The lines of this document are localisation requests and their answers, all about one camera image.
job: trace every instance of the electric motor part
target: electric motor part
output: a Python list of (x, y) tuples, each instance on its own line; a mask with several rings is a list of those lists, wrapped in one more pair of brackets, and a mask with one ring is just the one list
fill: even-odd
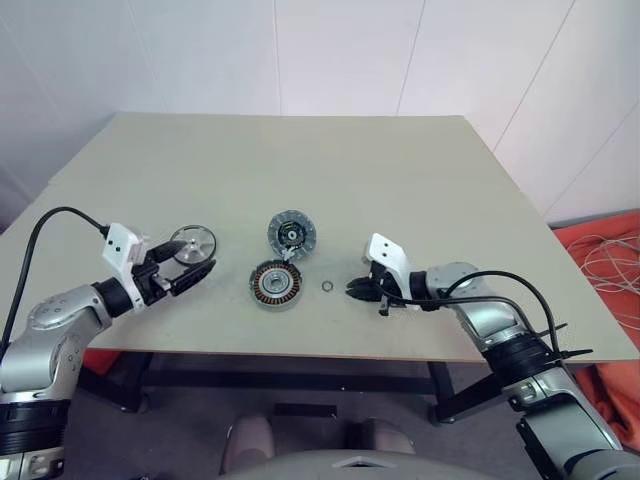
[(186, 242), (186, 245), (173, 257), (182, 265), (195, 265), (209, 260), (216, 253), (216, 236), (202, 225), (187, 225), (179, 228), (171, 240)]
[(286, 210), (274, 215), (267, 237), (273, 251), (284, 260), (300, 260), (311, 254), (316, 245), (313, 223), (298, 210)]
[(292, 264), (282, 260), (261, 263), (251, 273), (251, 296), (267, 310), (291, 308), (300, 298), (302, 275)]

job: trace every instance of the table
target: table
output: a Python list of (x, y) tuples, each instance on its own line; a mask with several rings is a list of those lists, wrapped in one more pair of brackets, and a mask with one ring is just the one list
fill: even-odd
[[(367, 273), (373, 232), (402, 245), (416, 270), (451, 261), (518, 273), (546, 296), (579, 361), (637, 352), (543, 220), (463, 117), (117, 115), (0, 238), (0, 311), (8, 311), (29, 233), (46, 210), (78, 207), (160, 243), (182, 225), (218, 237), (212, 274), (183, 296), (120, 318), (91, 345), (156, 352), (481, 361), (452, 312), (392, 310), (344, 295)], [(317, 227), (297, 263), (300, 302), (272, 313), (248, 293), (252, 269), (274, 257), (272, 215), (305, 212)], [(73, 216), (39, 240), (14, 334), (39, 300), (110, 276), (102, 240)], [(326, 293), (323, 280), (336, 288)], [(546, 328), (538, 305), (509, 280), (489, 282)]]

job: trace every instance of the orange cloth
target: orange cloth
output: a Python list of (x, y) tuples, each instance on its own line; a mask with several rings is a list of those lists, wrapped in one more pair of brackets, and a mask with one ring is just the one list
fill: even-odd
[(84, 353), (82, 365), (98, 375), (105, 375), (120, 356), (116, 350), (97, 350), (90, 348)]
[[(615, 217), (596, 220), (554, 232), (578, 265), (587, 254), (601, 243), (599, 235), (607, 239), (620, 239), (640, 235), (640, 210)], [(628, 248), (611, 246), (609, 252), (616, 258), (638, 260)], [(605, 255), (591, 259), (607, 258)], [(599, 276), (616, 275), (610, 261), (593, 264), (591, 270)], [(616, 318), (627, 325), (640, 328), (640, 322), (625, 315), (640, 315), (640, 297), (630, 291), (618, 293), (598, 292)], [(633, 343), (640, 349), (640, 331), (623, 326)], [(585, 395), (609, 423), (620, 441), (640, 450), (640, 361), (601, 363), (583, 369), (576, 379)]]

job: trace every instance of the copper coil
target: copper coil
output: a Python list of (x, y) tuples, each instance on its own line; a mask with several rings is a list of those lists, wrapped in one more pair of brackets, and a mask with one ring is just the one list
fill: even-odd
[[(272, 297), (263, 291), (262, 278), (265, 274), (270, 273), (272, 270), (284, 270), (290, 278), (290, 287), (285, 295), (279, 297)], [(265, 262), (258, 266), (251, 279), (251, 289), (255, 299), (265, 306), (283, 306), (292, 301), (296, 295), (300, 292), (302, 285), (302, 278), (300, 272), (296, 267), (290, 263), (283, 262), (281, 260), (274, 260)]]

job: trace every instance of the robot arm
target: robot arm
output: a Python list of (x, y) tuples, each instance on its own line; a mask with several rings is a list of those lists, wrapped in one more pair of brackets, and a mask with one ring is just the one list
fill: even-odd
[(0, 363), (0, 480), (49, 479), (62, 473), (62, 438), (87, 346), (130, 310), (177, 296), (215, 265), (192, 265), (175, 279), (159, 274), (184, 242), (151, 250), (148, 238), (111, 224), (103, 257), (114, 277), (55, 295), (29, 314), (25, 331)]
[(451, 291), (477, 271), (473, 265), (451, 263), (414, 272), (402, 247), (379, 234), (371, 238), (365, 256), (371, 273), (351, 282), (347, 293), (381, 301), (382, 315), (394, 305), (452, 308), (512, 408), (524, 412), (517, 429), (543, 478), (635, 478), (640, 460), (622, 451), (562, 366), (559, 352), (533, 331), (520, 308), (496, 297), (480, 276)]

